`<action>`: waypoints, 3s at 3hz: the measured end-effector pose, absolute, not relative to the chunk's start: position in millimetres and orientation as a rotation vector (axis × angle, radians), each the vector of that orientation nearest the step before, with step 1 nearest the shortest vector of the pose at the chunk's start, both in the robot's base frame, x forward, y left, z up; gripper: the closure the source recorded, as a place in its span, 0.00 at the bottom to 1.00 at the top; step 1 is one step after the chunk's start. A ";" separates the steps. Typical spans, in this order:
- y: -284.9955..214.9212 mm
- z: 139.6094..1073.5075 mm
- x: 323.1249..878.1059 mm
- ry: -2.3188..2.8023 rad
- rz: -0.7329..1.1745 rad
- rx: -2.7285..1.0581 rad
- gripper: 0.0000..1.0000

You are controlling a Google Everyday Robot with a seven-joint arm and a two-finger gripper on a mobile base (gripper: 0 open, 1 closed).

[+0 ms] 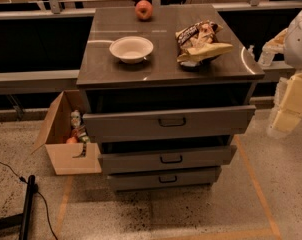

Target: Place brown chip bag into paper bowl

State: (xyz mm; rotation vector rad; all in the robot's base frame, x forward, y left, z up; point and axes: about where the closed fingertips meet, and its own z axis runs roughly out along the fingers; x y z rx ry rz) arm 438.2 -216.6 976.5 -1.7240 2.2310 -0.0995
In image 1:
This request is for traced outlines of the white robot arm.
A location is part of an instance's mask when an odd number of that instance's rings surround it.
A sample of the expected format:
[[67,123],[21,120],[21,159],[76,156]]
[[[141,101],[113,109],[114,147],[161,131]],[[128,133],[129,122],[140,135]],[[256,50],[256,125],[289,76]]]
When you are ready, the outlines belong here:
[[302,120],[302,10],[288,26],[284,60],[296,72],[277,84],[267,128],[267,134],[274,138],[290,134]]

